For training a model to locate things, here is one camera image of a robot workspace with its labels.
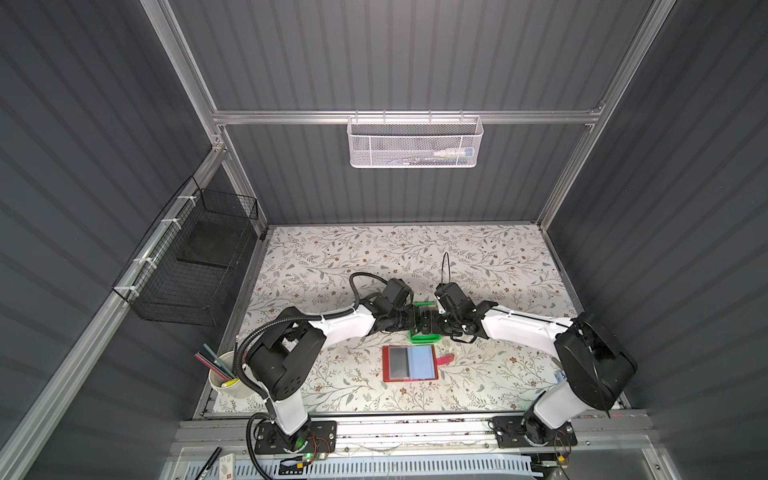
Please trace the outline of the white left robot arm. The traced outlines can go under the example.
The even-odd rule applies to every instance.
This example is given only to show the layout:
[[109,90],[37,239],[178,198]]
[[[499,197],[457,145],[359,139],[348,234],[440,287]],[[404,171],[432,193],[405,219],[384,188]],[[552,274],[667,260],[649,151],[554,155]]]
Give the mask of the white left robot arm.
[[327,313],[288,307],[235,350],[236,376],[261,397],[267,419],[290,441],[309,435],[301,388],[323,349],[374,333],[405,331],[415,323],[413,290],[403,280],[354,272],[349,284],[351,306]]

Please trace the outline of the red card holder wallet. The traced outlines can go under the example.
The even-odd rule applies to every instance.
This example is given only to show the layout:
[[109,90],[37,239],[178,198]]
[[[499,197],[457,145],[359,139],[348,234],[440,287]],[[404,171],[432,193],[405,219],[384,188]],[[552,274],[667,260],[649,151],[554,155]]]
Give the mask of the red card holder wallet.
[[[387,349],[389,347],[408,348],[410,371],[408,380],[392,381],[388,378]],[[382,378],[385,383],[434,381],[439,378],[440,368],[451,364],[454,359],[453,354],[438,357],[433,345],[385,346],[382,348]]]

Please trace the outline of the grey VIP credit card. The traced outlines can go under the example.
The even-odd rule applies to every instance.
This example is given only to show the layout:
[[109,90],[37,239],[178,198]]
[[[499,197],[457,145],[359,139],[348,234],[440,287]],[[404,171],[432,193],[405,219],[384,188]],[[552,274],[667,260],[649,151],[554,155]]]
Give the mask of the grey VIP credit card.
[[408,380],[409,371],[409,350],[407,347],[389,347],[388,355],[388,378],[392,381]]

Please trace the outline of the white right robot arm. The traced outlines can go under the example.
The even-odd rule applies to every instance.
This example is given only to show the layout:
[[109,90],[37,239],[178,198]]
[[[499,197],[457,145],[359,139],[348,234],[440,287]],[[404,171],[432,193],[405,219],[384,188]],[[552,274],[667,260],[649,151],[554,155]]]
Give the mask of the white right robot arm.
[[435,290],[438,316],[428,326],[457,343],[507,342],[556,361],[563,378],[535,398],[520,428],[542,444],[588,410],[607,412],[638,371],[628,349],[594,315],[546,317],[516,311],[495,301],[473,301],[453,282]]

